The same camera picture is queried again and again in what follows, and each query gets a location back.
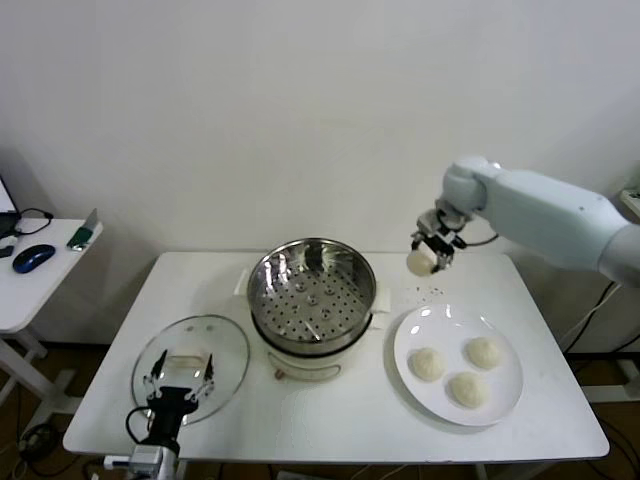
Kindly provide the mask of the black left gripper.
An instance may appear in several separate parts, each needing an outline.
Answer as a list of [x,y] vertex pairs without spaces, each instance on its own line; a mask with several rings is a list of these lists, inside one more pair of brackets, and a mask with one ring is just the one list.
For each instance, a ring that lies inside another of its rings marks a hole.
[[148,436],[144,439],[145,445],[161,447],[178,447],[177,437],[183,418],[194,413],[199,406],[202,397],[209,396],[214,388],[214,361],[210,354],[202,380],[192,393],[185,387],[159,387],[163,374],[163,367],[168,351],[164,350],[153,364],[151,371],[143,376],[143,386],[148,407],[153,413],[153,420]]

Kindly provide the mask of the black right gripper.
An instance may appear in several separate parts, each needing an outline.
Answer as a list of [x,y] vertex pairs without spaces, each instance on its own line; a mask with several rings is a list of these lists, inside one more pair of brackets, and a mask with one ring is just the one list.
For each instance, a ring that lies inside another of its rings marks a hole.
[[464,224],[451,228],[441,223],[419,223],[417,231],[412,234],[411,251],[417,252],[421,245],[425,245],[435,256],[431,273],[444,271],[451,266],[455,249],[464,250],[468,247],[467,242],[460,237],[464,227]]

